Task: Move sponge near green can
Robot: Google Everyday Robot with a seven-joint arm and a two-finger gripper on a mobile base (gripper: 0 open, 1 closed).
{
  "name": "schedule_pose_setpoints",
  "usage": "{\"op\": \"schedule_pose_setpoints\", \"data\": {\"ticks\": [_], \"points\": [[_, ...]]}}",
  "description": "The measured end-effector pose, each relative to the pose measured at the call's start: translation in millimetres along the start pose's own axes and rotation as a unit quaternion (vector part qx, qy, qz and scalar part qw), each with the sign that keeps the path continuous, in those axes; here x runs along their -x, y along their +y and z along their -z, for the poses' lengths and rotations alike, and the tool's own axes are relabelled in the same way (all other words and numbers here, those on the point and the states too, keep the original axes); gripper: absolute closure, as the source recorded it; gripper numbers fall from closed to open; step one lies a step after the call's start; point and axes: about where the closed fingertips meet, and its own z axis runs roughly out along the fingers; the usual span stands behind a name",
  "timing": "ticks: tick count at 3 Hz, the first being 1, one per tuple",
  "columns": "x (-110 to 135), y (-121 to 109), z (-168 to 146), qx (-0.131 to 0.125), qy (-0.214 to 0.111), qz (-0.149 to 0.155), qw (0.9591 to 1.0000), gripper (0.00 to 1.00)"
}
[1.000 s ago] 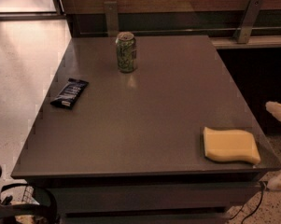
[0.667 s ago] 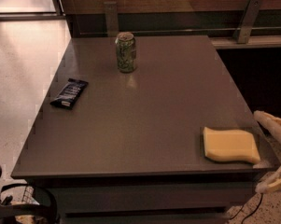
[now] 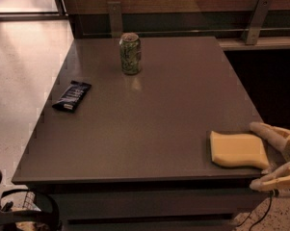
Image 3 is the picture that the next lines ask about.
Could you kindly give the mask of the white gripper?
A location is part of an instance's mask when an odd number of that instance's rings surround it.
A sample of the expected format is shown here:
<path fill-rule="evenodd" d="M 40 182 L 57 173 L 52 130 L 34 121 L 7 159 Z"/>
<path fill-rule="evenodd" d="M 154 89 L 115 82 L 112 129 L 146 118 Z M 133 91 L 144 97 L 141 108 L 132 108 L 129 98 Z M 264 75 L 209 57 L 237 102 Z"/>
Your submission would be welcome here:
<path fill-rule="evenodd" d="M 273 172 L 252 180 L 250 188 L 258 192 L 290 190 L 290 130 L 262 122 L 252 122 L 250 130 L 283 153 L 284 159 L 288 162 Z"/>

